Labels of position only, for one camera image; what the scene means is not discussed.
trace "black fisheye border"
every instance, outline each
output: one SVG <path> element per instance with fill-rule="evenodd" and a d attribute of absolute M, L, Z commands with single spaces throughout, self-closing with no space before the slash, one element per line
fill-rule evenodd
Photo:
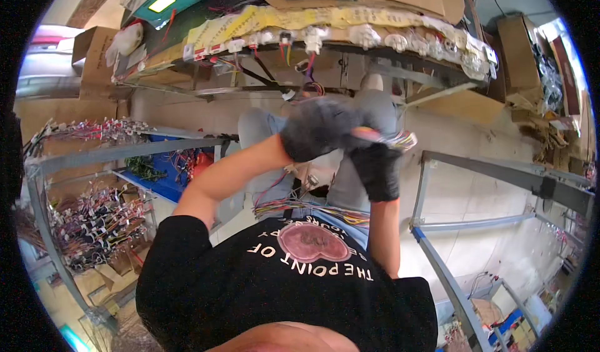
<path fill-rule="evenodd" d="M 565 21 L 581 58 L 596 121 L 596 152 L 600 117 L 600 0 L 551 0 Z M 14 93 L 21 62 L 37 23 L 53 0 L 0 0 L 0 314 L 3 351 L 70 350 L 36 295 L 20 258 L 10 206 L 20 189 L 20 131 L 15 124 Z M 558 316 L 535 351 L 584 351 L 596 346 L 600 309 L 600 200 L 596 198 L 581 272 Z"/>

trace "pink heart graphic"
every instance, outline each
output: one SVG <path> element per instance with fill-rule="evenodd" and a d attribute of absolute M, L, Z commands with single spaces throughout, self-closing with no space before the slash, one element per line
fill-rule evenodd
<path fill-rule="evenodd" d="M 296 222 L 279 232 L 281 249 L 300 263 L 312 263 L 319 258 L 331 262 L 345 261 L 351 253 L 348 245 L 326 228 L 310 222 Z"/>

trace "green wire bundle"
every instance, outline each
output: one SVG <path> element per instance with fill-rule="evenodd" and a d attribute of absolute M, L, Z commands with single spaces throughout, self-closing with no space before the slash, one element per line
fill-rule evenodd
<path fill-rule="evenodd" d="M 158 179 L 167 176 L 167 172 L 161 172 L 154 168 L 152 156 L 134 156 L 125 158 L 125 165 L 131 173 L 140 177 L 142 180 L 150 180 L 155 182 Z"/>

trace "person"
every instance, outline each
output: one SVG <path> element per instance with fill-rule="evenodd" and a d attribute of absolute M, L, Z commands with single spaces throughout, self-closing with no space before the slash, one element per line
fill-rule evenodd
<path fill-rule="evenodd" d="M 398 278 L 399 153 L 359 142 L 353 128 L 396 130 L 390 95 L 364 89 L 358 108 L 309 99 L 290 117 L 251 109 L 242 150 L 215 162 L 161 222 L 136 289 L 140 318 L 170 351 L 432 351 L 436 312 L 423 278 Z M 326 199 L 370 212 L 369 228 L 311 210 L 277 212 L 216 247 L 221 200 L 246 186 L 253 204 L 285 198 L 283 167 L 344 150 Z"/>

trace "leg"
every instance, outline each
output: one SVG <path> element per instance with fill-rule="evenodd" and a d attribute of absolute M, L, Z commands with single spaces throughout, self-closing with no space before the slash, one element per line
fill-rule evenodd
<path fill-rule="evenodd" d="M 260 108 L 251 108 L 239 117 L 237 123 L 239 143 L 242 148 L 257 144 L 281 131 L 285 123 L 285 118 L 273 116 Z M 246 191 L 252 195 L 252 205 L 259 197 L 260 203 L 286 198 L 292 189 L 294 175 L 285 175 L 280 183 L 269 189 L 284 173 L 285 171 L 281 168 L 253 178 L 246 185 Z"/>
<path fill-rule="evenodd" d="M 371 115 L 381 133 L 386 135 L 396 132 L 397 119 L 392 98 L 388 93 L 379 90 L 383 87 L 380 80 L 381 76 L 379 75 L 365 76 L 361 85 L 363 89 L 357 93 L 355 103 L 358 108 Z M 327 203 L 331 206 L 367 213 L 371 209 L 367 192 L 352 161 L 346 155 L 340 162 L 334 184 L 327 195 Z"/>

